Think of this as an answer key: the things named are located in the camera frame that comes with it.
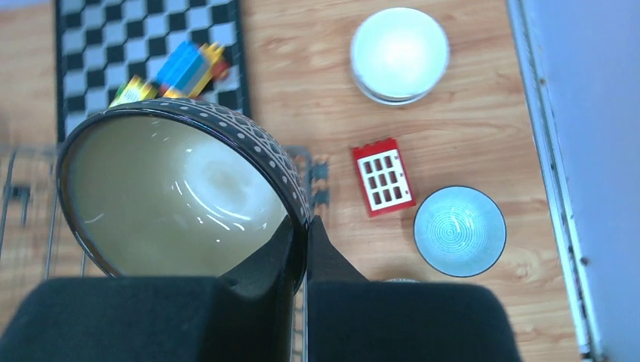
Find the white wall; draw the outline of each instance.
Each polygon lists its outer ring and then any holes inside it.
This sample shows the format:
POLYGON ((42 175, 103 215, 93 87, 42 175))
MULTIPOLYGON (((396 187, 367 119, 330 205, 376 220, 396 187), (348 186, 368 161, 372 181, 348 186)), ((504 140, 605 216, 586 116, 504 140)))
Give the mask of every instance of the white wall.
POLYGON ((640 337, 640 2, 530 0, 603 352, 640 337))

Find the white lego window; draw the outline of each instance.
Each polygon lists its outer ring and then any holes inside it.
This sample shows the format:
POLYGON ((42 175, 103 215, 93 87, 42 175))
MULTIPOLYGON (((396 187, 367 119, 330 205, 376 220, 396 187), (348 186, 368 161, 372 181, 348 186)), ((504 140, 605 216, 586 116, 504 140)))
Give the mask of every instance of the white lego window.
POLYGON ((358 168, 372 211, 411 201, 398 150, 360 158, 358 168))

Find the toy blocks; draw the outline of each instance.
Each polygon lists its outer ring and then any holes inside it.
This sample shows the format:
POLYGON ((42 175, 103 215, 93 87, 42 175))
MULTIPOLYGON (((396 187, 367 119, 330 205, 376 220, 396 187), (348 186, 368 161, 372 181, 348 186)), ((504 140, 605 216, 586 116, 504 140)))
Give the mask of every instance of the toy blocks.
POLYGON ((115 98, 109 104, 109 107, 117 106, 118 104, 136 102, 138 100, 148 100, 155 98, 158 94, 158 89, 152 84, 145 82, 142 78, 134 75, 134 77, 127 83, 123 84, 115 93, 115 98))
POLYGON ((393 138, 356 147, 352 155, 370 217, 416 205, 393 138))
POLYGON ((195 97, 215 78, 214 71, 219 78, 228 74, 229 64, 222 57, 223 50, 217 44, 204 44, 198 49, 192 42, 184 41, 160 68, 156 81, 178 94, 195 97))

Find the bowl rim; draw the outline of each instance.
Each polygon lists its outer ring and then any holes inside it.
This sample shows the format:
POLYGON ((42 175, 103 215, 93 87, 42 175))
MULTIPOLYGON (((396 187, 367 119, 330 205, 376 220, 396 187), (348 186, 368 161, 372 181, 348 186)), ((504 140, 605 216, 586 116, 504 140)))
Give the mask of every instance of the bowl rim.
MULTIPOLYGON (((287 215, 291 221, 291 225, 293 226, 294 237, 292 242, 295 242, 297 239, 297 235, 305 235, 308 232, 308 223, 300 220, 297 216, 296 209, 293 204, 288 200, 287 193, 285 193, 282 189, 278 187, 274 187, 277 185, 276 178, 269 172, 267 172, 266 167, 261 166, 261 162, 258 161, 255 157, 251 156, 250 152, 244 150, 237 142, 234 141, 233 138, 228 137, 214 127, 210 127, 206 125, 205 121, 200 121, 196 119, 194 116, 180 114, 175 112, 173 109, 160 109, 160 108, 152 108, 147 105, 143 105, 142 102, 134 102, 134 103, 126 103, 121 106, 115 108, 105 109, 102 112, 96 113, 81 124, 78 125, 64 140, 62 145, 60 146, 60 151, 58 154, 57 164, 56 164, 56 189, 57 189, 57 200, 60 204, 60 209, 64 218, 66 219, 71 232, 75 240, 78 242, 80 247, 83 249, 85 254, 91 259, 92 262, 107 276, 110 277, 123 277, 127 276, 126 274, 121 273, 112 263, 107 262, 104 257, 100 254, 100 251, 97 249, 96 244, 89 238, 86 233, 82 231, 81 228, 78 227, 78 219, 75 217, 75 213, 73 212, 72 202, 70 202, 71 198, 69 196, 69 183, 67 177, 69 173, 66 172, 67 167, 69 166, 69 160, 72 159, 72 151, 74 146, 78 144, 76 141, 81 137, 85 136, 87 131, 89 131, 92 127, 96 127, 100 124, 104 124, 109 121, 113 121, 118 118, 127 118, 127 117, 135 117, 135 116, 144 116, 144 117, 156 117, 163 118, 169 121, 175 121, 180 124, 184 124, 188 127, 195 128, 205 134, 213 137, 214 139, 222 142, 225 146, 230 147, 233 151, 237 152, 243 159, 245 159, 251 166, 253 166, 259 173, 266 179, 266 181, 272 186, 275 193, 280 198, 280 201, 285 206, 287 211, 287 215)), ((287 247, 287 250, 290 250, 293 246, 290 245, 287 247)), ((304 273, 306 271, 306 261, 307 259, 307 248, 304 246, 303 248, 303 274, 300 276, 299 281, 297 283, 296 289, 300 287, 303 281, 304 273)))
POLYGON ((429 264, 430 267, 434 268, 435 270, 437 270, 438 272, 441 272, 444 275, 447 275, 449 277, 455 277, 455 278, 471 278, 471 277, 475 277, 476 275, 480 275, 484 272, 486 272, 487 270, 491 269, 494 267, 494 265, 496 265, 496 263, 498 262, 498 260, 500 260, 500 257, 502 257, 502 254, 504 253, 504 249, 506 248, 506 239, 507 239, 507 232, 508 229, 506 227, 506 220, 504 218, 504 213, 502 212, 502 210, 500 209, 500 206, 498 206, 497 202, 494 201, 493 198, 490 198, 489 195, 485 194, 484 192, 471 187, 471 186, 465 186, 465 185, 449 185, 449 186, 444 186, 441 187, 439 189, 436 189, 434 192, 430 193, 429 196, 427 196, 418 206, 417 210, 416 210, 416 214, 414 215, 414 224, 413 224, 413 230, 412 230, 413 234, 414 234, 414 243, 416 243, 416 248, 418 249, 418 253, 420 254, 420 256, 422 256, 422 259, 424 259, 424 261, 429 264), (430 197, 432 197, 433 195, 435 195, 437 192, 443 191, 445 189, 452 189, 452 188, 463 188, 463 189, 470 189, 473 190, 475 192, 479 192, 481 195, 484 195, 489 201, 491 201, 495 207, 497 208, 498 212, 500 213, 500 217, 502 218, 502 224, 504 226, 504 240, 502 242, 502 249, 500 250, 500 252, 498 253, 497 258, 494 260, 494 262, 492 262, 487 268, 475 273, 475 274, 470 274, 470 275, 454 275, 454 274, 450 274, 447 273, 446 271, 442 271, 440 268, 436 268, 429 260, 426 259, 426 257, 424 256, 424 254, 422 254, 422 252, 420 252, 420 247, 418 246, 418 240, 416 238, 416 222, 417 222, 417 218, 418 218, 418 213, 420 212, 420 209, 422 208, 422 206, 424 205, 424 203, 429 200, 430 197))

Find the white bowl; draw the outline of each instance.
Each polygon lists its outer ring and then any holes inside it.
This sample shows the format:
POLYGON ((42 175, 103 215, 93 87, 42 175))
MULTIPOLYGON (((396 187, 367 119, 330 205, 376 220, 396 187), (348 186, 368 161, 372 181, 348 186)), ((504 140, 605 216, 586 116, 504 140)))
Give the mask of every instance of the white bowl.
POLYGON ((351 70, 372 100, 400 106, 426 96, 449 63, 449 43, 429 15, 390 8, 366 19, 351 41, 351 70))

